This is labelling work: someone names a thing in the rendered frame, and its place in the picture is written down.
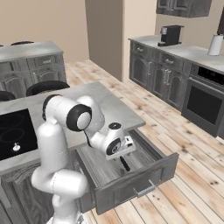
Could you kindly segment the black handled pizza cutter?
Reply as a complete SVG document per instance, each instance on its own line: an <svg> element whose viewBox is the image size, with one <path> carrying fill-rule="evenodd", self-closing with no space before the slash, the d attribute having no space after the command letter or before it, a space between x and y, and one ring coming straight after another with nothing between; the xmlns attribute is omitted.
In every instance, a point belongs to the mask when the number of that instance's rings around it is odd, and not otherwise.
<svg viewBox="0 0 224 224"><path fill-rule="evenodd" d="M127 162L125 161L125 159L124 159L122 156L120 156L120 160L121 160L121 163L122 163L123 167L125 168L125 170L126 170L127 172L129 172L129 171L130 171L130 167L129 167L129 165L127 164Z"/></svg>

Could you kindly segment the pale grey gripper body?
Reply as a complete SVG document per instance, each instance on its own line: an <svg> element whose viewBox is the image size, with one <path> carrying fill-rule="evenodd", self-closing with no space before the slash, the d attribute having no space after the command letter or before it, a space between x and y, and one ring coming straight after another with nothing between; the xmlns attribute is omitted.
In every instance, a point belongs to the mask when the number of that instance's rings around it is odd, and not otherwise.
<svg viewBox="0 0 224 224"><path fill-rule="evenodd" d="M136 145L133 143L130 147L122 148L118 152L116 152L115 154L110 155L110 156L106 156L106 159L107 160L112 160L112 159L115 159L115 158L119 158L119 157L127 155L127 154L129 154L129 153L131 153L135 150L136 150Z"/></svg>

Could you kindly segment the grey wall cupboards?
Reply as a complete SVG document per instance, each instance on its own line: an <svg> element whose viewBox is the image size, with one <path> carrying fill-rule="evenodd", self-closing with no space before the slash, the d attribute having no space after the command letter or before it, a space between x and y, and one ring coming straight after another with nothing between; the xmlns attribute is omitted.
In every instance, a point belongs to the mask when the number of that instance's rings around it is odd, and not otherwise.
<svg viewBox="0 0 224 224"><path fill-rule="evenodd" d="M212 0L157 0L157 14L203 18L209 15Z"/></svg>

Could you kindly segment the black oven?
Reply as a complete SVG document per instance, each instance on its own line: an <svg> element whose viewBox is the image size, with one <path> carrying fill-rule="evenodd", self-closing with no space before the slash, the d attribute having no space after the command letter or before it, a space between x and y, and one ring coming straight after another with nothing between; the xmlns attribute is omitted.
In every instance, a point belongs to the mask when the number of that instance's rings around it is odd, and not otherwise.
<svg viewBox="0 0 224 224"><path fill-rule="evenodd" d="M224 74L192 64L181 115L217 137L224 119Z"/></svg>

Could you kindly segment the black hob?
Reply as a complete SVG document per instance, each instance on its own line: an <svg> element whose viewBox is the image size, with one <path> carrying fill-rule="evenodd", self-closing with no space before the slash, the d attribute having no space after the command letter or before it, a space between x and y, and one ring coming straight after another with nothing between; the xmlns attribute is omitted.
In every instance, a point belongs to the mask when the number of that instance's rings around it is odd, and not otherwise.
<svg viewBox="0 0 224 224"><path fill-rule="evenodd" d="M12 148L20 145L19 151ZM27 108L0 115L0 161L34 151L37 137Z"/></svg>

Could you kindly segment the grey island cupboard run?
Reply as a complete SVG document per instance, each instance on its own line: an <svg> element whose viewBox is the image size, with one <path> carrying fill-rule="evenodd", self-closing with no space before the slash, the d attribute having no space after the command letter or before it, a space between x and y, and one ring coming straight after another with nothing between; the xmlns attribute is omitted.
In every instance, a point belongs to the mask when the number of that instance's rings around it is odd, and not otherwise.
<svg viewBox="0 0 224 224"><path fill-rule="evenodd" d="M22 98L41 81L67 81L63 51L52 41L0 46L0 91Z"/></svg>

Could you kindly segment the white paper towel roll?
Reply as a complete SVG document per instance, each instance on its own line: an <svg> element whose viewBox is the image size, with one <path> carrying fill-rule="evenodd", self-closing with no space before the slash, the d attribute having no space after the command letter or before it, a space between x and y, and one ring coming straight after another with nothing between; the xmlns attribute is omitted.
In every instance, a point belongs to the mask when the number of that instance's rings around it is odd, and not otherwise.
<svg viewBox="0 0 224 224"><path fill-rule="evenodd" d="M209 56L219 56L220 55L223 39L224 39L223 34L216 34L213 36L211 44L210 44L208 52L207 52L207 54Z"/></svg>

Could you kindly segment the grey counter cupboard run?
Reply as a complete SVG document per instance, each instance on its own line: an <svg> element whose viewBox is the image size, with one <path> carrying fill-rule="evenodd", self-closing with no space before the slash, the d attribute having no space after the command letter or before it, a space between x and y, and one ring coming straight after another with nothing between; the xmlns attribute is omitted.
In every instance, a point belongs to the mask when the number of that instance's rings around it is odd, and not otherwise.
<svg viewBox="0 0 224 224"><path fill-rule="evenodd" d="M147 36L130 39L129 78L181 111L189 74L186 61L158 48Z"/></svg>

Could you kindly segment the grey cupboard door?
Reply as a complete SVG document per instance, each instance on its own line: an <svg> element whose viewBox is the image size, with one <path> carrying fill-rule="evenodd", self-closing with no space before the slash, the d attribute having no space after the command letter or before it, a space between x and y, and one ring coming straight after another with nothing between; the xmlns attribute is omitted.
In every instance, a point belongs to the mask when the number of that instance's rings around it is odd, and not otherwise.
<svg viewBox="0 0 224 224"><path fill-rule="evenodd" d="M29 165L1 176L12 224L46 224L53 216L53 196L32 186L32 174L39 166L40 163Z"/></svg>

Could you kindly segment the black round stool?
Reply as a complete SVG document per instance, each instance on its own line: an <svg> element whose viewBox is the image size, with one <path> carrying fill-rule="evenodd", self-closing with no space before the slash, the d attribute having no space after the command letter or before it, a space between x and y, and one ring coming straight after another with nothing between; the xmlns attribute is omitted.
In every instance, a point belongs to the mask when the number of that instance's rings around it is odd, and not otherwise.
<svg viewBox="0 0 224 224"><path fill-rule="evenodd" d="M7 102L15 99L16 97L13 93L8 91L0 91L0 102Z"/></svg>
<svg viewBox="0 0 224 224"><path fill-rule="evenodd" d="M10 44L11 46L19 46L19 45L27 45L27 44L33 44L35 42L33 41L18 41L15 43Z"/></svg>
<svg viewBox="0 0 224 224"><path fill-rule="evenodd" d="M45 91L60 90L64 88L69 88L69 85L65 83L64 81L47 80L47 81L42 81L30 86L26 90L26 95L33 96L33 95L38 95L40 93L43 93Z"/></svg>

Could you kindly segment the grey wooden drawer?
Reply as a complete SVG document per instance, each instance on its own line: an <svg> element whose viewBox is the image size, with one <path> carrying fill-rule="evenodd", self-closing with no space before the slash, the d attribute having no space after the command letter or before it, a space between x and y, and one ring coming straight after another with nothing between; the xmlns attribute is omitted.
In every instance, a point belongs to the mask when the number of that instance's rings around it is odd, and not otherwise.
<svg viewBox="0 0 224 224"><path fill-rule="evenodd" d="M135 151L123 156L130 171L125 170L120 158L108 161L98 150L86 145L73 152L74 167L86 175L89 187L80 198L83 213L94 208L98 214L103 214L135 198L133 188L146 186L149 179L159 186L174 177L178 153L166 156L137 129L126 134L136 145Z"/></svg>

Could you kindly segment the black coffee machine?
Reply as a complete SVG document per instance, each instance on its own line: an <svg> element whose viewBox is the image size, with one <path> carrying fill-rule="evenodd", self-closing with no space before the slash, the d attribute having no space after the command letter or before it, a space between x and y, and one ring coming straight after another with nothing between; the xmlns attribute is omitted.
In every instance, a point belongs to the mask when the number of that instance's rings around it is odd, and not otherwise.
<svg viewBox="0 0 224 224"><path fill-rule="evenodd" d="M160 29L161 39L158 46L175 46L181 44L180 33L183 25L164 25Z"/></svg>

